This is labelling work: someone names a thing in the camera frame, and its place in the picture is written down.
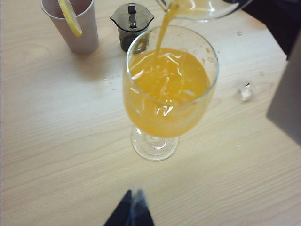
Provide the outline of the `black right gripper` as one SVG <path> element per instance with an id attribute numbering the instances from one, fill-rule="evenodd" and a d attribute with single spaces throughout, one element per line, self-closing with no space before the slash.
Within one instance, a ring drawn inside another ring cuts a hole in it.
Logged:
<path id="1" fill-rule="evenodd" d="M 254 0 L 243 11 L 264 23 L 289 58 L 301 29 L 299 0 Z"/>

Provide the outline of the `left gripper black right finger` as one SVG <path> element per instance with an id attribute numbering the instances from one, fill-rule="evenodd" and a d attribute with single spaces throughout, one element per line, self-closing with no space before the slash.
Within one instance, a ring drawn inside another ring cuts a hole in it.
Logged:
<path id="1" fill-rule="evenodd" d="M 138 190 L 135 197 L 135 225 L 136 226 L 155 226 L 145 200 L 144 192 Z"/>

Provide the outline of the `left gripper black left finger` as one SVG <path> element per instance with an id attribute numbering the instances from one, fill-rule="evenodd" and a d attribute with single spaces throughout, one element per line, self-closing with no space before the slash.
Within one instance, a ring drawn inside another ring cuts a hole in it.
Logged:
<path id="1" fill-rule="evenodd" d="M 132 190 L 127 190 L 104 226 L 135 226 Z"/>

